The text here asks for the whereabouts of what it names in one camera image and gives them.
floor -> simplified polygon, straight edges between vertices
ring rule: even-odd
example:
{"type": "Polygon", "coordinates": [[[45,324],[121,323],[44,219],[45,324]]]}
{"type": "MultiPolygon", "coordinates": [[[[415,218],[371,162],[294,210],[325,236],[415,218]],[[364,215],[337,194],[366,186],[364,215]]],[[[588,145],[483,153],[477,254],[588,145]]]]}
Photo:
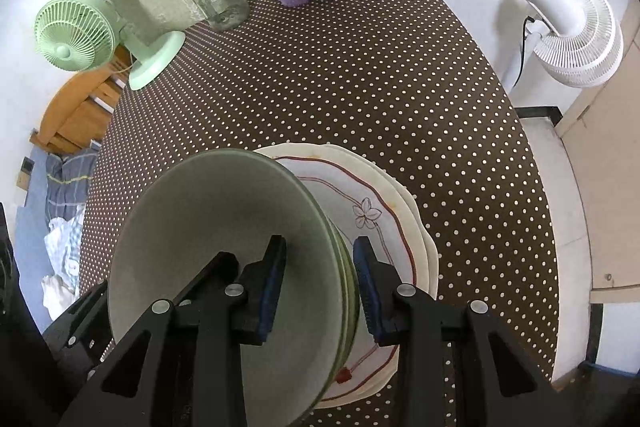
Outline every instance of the floor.
{"type": "Polygon", "coordinates": [[[45,275],[53,275],[44,236],[49,233],[44,206],[47,197],[47,153],[33,148],[30,158],[34,161],[29,192],[24,206],[18,208],[15,217],[15,262],[20,272],[20,290],[27,307],[42,332],[51,324],[49,311],[43,306],[44,293],[40,281],[45,275]]]}
{"type": "Polygon", "coordinates": [[[591,257],[580,192],[561,139],[547,118],[526,118],[527,135],[549,203],[556,240],[560,315],[553,380],[585,358],[589,336],[591,257]]]}

metal screw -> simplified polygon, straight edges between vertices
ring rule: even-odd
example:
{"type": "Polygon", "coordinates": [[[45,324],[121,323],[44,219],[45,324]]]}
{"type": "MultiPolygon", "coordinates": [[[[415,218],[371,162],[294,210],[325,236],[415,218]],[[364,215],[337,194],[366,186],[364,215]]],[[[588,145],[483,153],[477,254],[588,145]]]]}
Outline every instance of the metal screw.
{"type": "Polygon", "coordinates": [[[225,293],[229,297],[238,297],[239,295],[242,295],[242,292],[244,292],[244,286],[237,283],[230,284],[225,288],[225,293]]]}
{"type": "Polygon", "coordinates": [[[158,315],[166,313],[167,311],[169,311],[169,308],[171,308],[171,304],[169,304],[169,301],[164,300],[156,301],[151,305],[151,311],[158,315]]]}
{"type": "Polygon", "coordinates": [[[415,295],[415,286],[412,284],[401,284],[396,288],[396,291],[402,297],[413,297],[415,295]]]}
{"type": "Polygon", "coordinates": [[[484,301],[473,301],[471,303],[471,311],[476,312],[480,315],[489,311],[489,306],[486,305],[484,301]]]}

white plate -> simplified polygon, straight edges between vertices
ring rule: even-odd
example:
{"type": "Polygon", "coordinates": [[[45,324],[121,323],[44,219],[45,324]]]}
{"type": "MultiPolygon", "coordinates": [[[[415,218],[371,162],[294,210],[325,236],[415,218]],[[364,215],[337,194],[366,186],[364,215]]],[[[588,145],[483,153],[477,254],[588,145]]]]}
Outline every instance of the white plate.
{"type": "Polygon", "coordinates": [[[427,249],[427,261],[429,262],[429,292],[428,293],[434,299],[438,298],[438,281],[439,281],[438,274],[440,273],[438,269],[440,264],[440,260],[438,257],[438,249],[436,248],[436,244],[433,242],[431,235],[429,235],[429,232],[427,232],[427,229],[425,229],[424,225],[422,224],[422,218],[420,217],[420,210],[418,210],[418,205],[415,203],[414,197],[411,195],[409,190],[407,190],[407,188],[404,185],[402,185],[398,180],[396,180],[393,176],[390,176],[389,174],[386,173],[386,171],[383,171],[383,169],[378,167],[375,163],[370,162],[366,158],[363,158],[362,156],[354,152],[351,152],[350,150],[345,149],[344,147],[340,147],[339,145],[327,144],[327,145],[323,145],[323,147],[330,147],[332,149],[337,149],[340,151],[344,151],[347,154],[350,154],[354,158],[357,158],[359,161],[362,161],[367,165],[369,165],[371,168],[375,169],[382,176],[384,176],[389,183],[391,183],[396,188],[400,196],[402,196],[402,199],[404,200],[404,202],[409,207],[409,210],[411,210],[411,213],[414,214],[415,220],[418,222],[418,226],[420,227],[420,233],[422,234],[424,247],[427,249]]]}
{"type": "MultiPolygon", "coordinates": [[[[384,176],[342,150],[320,145],[281,144],[257,152],[277,159],[305,184],[350,250],[359,235],[367,235],[379,259],[394,264],[403,282],[428,291],[429,269],[420,227],[384,176]]],[[[375,394],[395,373],[397,351],[396,347],[376,346],[361,312],[346,363],[351,378],[333,383],[318,407],[344,405],[375,394]]]]}

fan grille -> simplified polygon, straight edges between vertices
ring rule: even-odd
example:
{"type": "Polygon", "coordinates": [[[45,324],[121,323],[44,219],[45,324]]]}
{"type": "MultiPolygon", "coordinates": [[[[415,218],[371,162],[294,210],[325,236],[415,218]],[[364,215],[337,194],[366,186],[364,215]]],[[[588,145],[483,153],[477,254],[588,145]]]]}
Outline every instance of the fan grille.
{"type": "Polygon", "coordinates": [[[586,71],[564,71],[553,68],[546,62],[543,62],[542,65],[552,77],[565,86],[580,88],[593,87],[607,82],[607,80],[613,76],[620,62],[622,62],[622,55],[622,30],[620,29],[620,25],[616,23],[613,46],[610,52],[605,55],[604,60],[593,68],[589,68],[586,71]]]}
{"type": "Polygon", "coordinates": [[[550,34],[536,46],[535,53],[545,69],[559,82],[588,87],[602,80],[604,63],[615,55],[616,21],[607,0],[577,0],[586,23],[575,37],[550,34]]]}
{"type": "Polygon", "coordinates": [[[115,50],[111,24],[99,10],[78,0],[53,0],[34,25],[38,51],[54,66],[84,71],[107,62],[115,50]]]}

white cloth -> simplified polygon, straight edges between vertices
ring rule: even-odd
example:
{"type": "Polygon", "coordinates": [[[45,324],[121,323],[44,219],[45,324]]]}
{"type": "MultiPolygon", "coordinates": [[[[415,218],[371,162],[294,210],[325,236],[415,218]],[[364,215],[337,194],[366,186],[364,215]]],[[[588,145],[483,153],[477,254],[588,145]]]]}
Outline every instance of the white cloth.
{"type": "Polygon", "coordinates": [[[77,214],[66,221],[54,217],[49,221],[50,232],[44,238],[53,272],[60,276],[73,291],[80,274],[80,239],[84,222],[84,204],[78,205],[77,214]]]}
{"type": "Polygon", "coordinates": [[[49,310],[49,316],[54,321],[76,301],[77,297],[60,275],[46,275],[42,278],[41,284],[44,292],[42,304],[49,310]]]}

